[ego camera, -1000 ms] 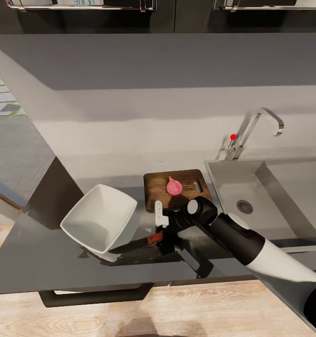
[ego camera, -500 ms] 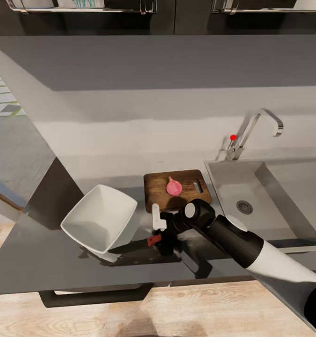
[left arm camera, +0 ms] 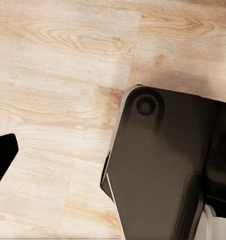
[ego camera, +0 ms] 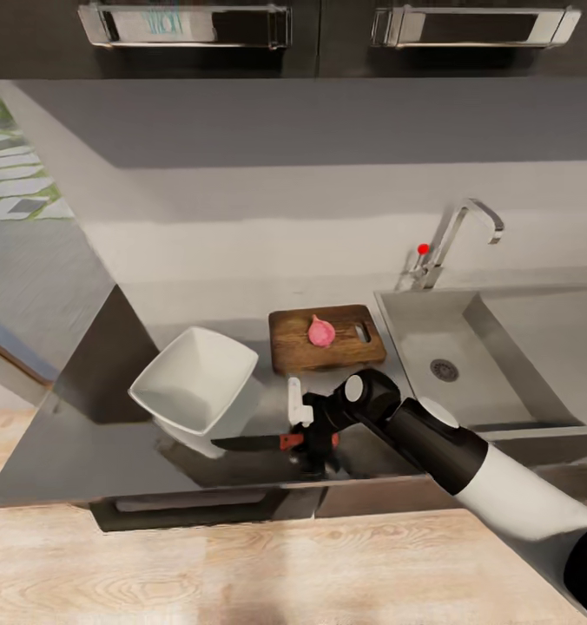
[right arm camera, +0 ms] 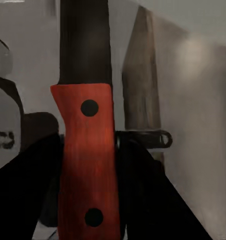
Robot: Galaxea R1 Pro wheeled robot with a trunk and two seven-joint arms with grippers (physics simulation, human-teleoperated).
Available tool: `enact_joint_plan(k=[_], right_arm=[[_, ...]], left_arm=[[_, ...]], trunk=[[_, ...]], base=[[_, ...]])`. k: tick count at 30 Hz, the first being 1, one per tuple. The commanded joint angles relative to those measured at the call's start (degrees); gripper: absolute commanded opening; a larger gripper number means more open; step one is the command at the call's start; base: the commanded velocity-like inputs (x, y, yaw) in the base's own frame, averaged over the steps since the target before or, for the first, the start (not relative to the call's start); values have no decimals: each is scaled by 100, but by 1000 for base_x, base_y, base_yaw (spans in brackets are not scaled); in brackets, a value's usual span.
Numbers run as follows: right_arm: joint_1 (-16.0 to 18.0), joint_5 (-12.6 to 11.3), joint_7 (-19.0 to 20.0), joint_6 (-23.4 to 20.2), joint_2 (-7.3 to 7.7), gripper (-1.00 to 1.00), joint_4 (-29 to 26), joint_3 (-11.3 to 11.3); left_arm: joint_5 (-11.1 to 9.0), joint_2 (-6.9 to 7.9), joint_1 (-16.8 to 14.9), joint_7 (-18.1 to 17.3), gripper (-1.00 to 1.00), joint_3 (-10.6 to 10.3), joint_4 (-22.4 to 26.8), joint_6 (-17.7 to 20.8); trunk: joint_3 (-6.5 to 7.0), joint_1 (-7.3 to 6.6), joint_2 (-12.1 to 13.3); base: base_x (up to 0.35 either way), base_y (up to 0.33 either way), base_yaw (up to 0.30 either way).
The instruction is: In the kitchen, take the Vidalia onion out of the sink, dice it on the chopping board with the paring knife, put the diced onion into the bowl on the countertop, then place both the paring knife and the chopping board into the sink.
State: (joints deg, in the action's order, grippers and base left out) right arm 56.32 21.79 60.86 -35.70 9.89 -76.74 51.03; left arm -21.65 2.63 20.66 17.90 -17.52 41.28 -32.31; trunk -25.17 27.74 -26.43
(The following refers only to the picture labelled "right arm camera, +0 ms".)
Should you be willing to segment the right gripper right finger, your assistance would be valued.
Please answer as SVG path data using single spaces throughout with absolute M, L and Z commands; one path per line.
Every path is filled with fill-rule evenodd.
M 141 140 L 122 134 L 128 240 L 211 240 Z M 155 223 L 146 219 L 142 187 Z

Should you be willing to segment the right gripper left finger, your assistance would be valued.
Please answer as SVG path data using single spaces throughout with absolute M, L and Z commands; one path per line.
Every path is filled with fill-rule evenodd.
M 0 169 L 0 240 L 32 240 L 60 153 L 52 134 Z

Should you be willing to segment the parer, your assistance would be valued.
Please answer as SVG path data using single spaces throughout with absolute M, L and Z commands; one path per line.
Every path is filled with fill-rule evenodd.
M 108 0 L 60 0 L 59 240 L 121 240 Z

